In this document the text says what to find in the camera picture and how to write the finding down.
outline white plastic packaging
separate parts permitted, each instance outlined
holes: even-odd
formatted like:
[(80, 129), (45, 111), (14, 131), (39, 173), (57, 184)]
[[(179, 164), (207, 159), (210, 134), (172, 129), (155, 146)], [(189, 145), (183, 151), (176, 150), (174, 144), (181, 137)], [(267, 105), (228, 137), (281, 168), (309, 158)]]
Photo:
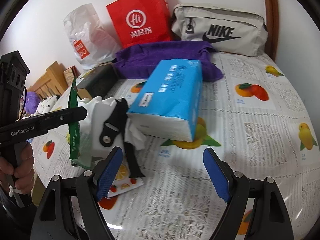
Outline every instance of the white plastic packaging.
[(102, 27), (91, 3), (70, 12), (63, 20), (64, 28), (77, 61), (84, 70), (112, 61), (121, 48)]

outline beige nike bag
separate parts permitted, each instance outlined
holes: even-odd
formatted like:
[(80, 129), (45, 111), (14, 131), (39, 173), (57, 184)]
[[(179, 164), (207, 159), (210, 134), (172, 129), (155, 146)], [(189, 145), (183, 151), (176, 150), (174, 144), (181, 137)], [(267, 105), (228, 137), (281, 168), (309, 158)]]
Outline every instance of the beige nike bag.
[(256, 56), (267, 41), (260, 15), (210, 4), (180, 3), (172, 31), (183, 41), (207, 41), (218, 51)]

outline blue tissue package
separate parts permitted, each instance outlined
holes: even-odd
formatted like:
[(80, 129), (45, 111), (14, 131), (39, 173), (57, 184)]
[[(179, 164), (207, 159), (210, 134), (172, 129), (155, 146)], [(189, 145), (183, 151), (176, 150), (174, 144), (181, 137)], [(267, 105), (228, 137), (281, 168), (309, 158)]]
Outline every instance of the blue tissue package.
[(127, 114), (144, 134), (192, 142), (201, 90), (199, 60), (162, 60)]

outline metal screw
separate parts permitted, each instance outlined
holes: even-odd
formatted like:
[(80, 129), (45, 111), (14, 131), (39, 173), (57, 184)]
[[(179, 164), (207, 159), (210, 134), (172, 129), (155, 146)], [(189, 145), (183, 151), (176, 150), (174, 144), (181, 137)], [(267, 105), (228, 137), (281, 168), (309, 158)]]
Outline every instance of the metal screw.
[(83, 173), (83, 175), (84, 175), (85, 177), (89, 177), (89, 176), (92, 175), (92, 171), (85, 171), (85, 172)]
[(57, 180), (59, 180), (59, 175), (54, 175), (54, 176), (52, 177), (52, 181), (57, 181)]
[(274, 180), (273, 178), (271, 178), (271, 177), (267, 177), (267, 182), (269, 182), (269, 183), (274, 183), (275, 180)]
[(243, 174), (240, 172), (240, 171), (235, 171), (234, 175), (237, 177), (237, 178), (241, 178), (243, 176)]
[(103, 141), (104, 143), (110, 143), (110, 142), (111, 142), (111, 138), (110, 138), (109, 136), (103, 136), (103, 137), (102, 137), (102, 141)]

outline purple cloth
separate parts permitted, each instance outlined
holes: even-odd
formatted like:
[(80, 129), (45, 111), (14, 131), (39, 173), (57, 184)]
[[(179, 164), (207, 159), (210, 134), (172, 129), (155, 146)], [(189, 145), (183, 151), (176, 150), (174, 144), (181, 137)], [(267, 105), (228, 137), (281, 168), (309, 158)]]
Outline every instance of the purple cloth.
[(120, 78), (148, 79), (164, 59), (197, 59), (202, 63), (204, 81), (214, 82), (223, 77), (220, 69), (210, 62), (216, 50), (207, 41), (161, 41), (137, 44), (116, 53), (114, 64)]
[(41, 102), (41, 99), (35, 92), (27, 92), (26, 100), (27, 101), (24, 110), (29, 114), (34, 114), (37, 110), (39, 103)]

